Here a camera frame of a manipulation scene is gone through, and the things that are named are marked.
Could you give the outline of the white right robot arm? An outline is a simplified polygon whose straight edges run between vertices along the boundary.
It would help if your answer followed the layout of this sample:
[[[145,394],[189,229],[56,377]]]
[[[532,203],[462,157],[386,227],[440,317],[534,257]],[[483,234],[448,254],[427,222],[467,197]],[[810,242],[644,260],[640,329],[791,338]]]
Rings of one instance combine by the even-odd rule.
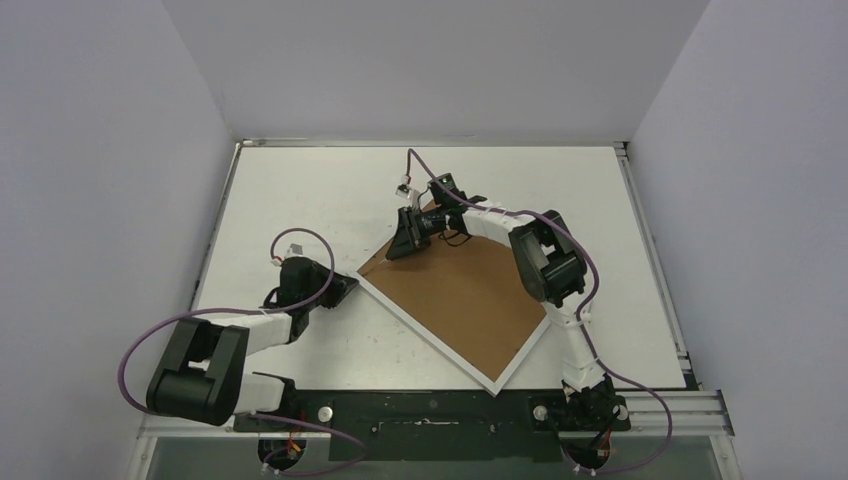
[[[444,174],[428,183],[434,207],[424,211],[417,203],[398,210],[398,226],[386,259],[395,261],[427,249],[438,234],[453,231],[482,237],[509,248],[520,281],[531,298],[545,309],[559,330],[563,349],[562,383],[568,421],[577,428],[593,427],[605,415],[603,399],[593,389],[604,373],[594,347],[583,329],[585,309],[592,299],[586,292],[589,264],[561,214],[512,211],[479,195],[469,197]]]

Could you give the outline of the aluminium table front rail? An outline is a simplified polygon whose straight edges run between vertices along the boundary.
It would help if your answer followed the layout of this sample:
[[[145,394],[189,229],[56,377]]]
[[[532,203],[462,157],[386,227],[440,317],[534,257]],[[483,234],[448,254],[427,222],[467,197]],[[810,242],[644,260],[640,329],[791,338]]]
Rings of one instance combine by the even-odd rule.
[[[662,436],[667,417],[659,401],[642,391],[622,392],[629,410],[629,435]],[[733,429],[720,391],[661,391],[672,416],[676,436],[721,436]],[[230,419],[222,426],[210,426],[182,419],[147,417],[139,428],[138,439],[162,438],[285,438],[286,431],[238,431]]]

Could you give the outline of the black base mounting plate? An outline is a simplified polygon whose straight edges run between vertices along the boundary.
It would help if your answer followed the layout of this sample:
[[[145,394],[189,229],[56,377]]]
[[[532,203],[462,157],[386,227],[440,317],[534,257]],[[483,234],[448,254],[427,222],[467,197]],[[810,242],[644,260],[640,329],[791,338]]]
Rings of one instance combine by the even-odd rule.
[[[280,412],[240,414],[240,433],[279,434],[260,450],[276,459],[304,452],[303,423],[332,428],[328,459],[351,461],[558,462],[564,452],[603,458],[607,436],[631,428],[623,397],[583,401],[559,390],[365,392],[301,390]]]

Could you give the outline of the white picture frame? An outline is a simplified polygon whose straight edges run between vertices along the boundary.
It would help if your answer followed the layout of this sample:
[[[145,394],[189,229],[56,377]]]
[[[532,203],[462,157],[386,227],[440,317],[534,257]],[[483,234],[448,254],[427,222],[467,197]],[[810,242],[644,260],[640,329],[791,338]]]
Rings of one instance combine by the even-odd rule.
[[[399,220],[353,271],[365,292],[480,388],[498,395],[548,330],[541,304],[521,285],[512,252],[485,238],[432,241],[390,260]]]

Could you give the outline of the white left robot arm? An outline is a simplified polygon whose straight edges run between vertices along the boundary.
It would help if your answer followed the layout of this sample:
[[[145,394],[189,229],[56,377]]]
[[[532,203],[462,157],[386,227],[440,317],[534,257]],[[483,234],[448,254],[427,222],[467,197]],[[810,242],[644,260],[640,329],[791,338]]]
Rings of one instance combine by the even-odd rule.
[[[298,340],[317,308],[338,307],[359,285],[303,256],[285,259],[279,283],[257,315],[219,323],[191,316],[177,321],[146,392],[152,412],[221,426],[231,417],[259,413],[282,431],[297,420],[294,380],[246,370],[249,356]]]

